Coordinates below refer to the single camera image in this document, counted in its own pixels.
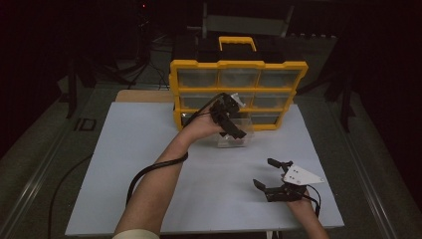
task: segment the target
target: forearm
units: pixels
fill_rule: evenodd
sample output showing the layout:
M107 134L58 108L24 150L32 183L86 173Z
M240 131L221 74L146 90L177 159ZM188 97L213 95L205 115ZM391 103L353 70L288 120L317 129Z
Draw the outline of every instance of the forearm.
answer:
M328 239L328 234L317 218L303 225L310 239Z
M156 163L183 156L194 140L185 131L180 132ZM181 167L182 163L178 163L150 171L143 176L126 205L115 234L130 229L145 229L159 234Z
M293 210L295 217L307 231L310 239L328 239L325 229L320 224L317 216L312 210Z

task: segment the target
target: hand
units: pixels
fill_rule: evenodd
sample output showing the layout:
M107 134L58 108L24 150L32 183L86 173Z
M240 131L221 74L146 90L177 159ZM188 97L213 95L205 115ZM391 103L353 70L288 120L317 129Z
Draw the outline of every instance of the hand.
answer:
M223 132L223 128L212 120L209 109L210 107L200 112L198 117L186 126L181 133L195 141L217 132Z
M307 190L305 191L305 195L306 196L310 195ZM291 211L297 218L303 217L304 215L308 216L310 214L315 214L313 205L311 201L307 198L303 197L301 200L291 201L291 202L286 202L286 203L288 204L289 208L291 209Z

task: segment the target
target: yellow storage organizer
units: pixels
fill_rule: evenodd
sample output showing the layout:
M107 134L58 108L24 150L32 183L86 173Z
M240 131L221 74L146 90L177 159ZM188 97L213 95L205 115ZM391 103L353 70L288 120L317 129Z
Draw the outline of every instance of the yellow storage organizer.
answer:
M218 93L238 93L246 106L236 118L250 118L254 130L277 129L307 70L284 39L179 37L169 75L174 121L182 129Z

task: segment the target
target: white table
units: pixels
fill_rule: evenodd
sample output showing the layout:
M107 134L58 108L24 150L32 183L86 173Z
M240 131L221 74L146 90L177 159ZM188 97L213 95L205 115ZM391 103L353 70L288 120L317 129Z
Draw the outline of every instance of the white table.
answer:
M128 186L154 163L177 134L172 103L113 103L83 182L66 235L110 235L124 209ZM247 147L217 148L211 138L189 149L162 225L163 234L287 230L300 227L283 202L267 202L253 179L280 186L281 170L267 158L292 160L325 179L319 220L343 226L329 179L320 165L299 108L291 105L278 130L257 131ZM311 196L317 195L310 190Z

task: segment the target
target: dark background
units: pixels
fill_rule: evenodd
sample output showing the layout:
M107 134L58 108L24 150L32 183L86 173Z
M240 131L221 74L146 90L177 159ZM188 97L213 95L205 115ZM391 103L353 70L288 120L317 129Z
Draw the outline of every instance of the dark background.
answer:
M138 14L151 26L181 34L200 26L199 1L0 1L1 148L16 139L61 95L69 53L102 64L135 57ZM420 1L308 1L297 4L289 33L339 36L325 70L349 69L353 89L379 130L415 201L422 182L422 56ZM209 12L251 17L284 15L281 1L210 1ZM90 68L85 70L90 75ZM88 86L95 80L87 81Z

